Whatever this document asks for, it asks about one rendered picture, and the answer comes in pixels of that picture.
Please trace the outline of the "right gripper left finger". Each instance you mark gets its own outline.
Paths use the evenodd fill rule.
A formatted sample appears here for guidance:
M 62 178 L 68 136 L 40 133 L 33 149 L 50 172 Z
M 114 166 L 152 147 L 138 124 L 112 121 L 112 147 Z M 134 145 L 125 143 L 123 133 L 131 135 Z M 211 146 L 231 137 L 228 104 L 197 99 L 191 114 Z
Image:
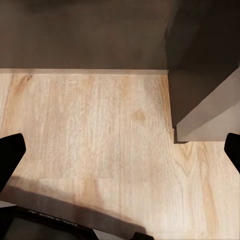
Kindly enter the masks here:
M 21 133 L 0 138 L 0 193 L 26 153 Z

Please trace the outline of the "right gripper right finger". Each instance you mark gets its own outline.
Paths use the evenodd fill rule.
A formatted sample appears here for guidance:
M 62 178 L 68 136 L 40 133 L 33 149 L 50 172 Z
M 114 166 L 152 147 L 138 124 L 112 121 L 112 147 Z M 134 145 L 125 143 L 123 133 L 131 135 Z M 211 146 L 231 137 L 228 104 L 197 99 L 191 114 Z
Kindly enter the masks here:
M 224 151 L 240 173 L 240 135 L 229 133 L 225 140 Z

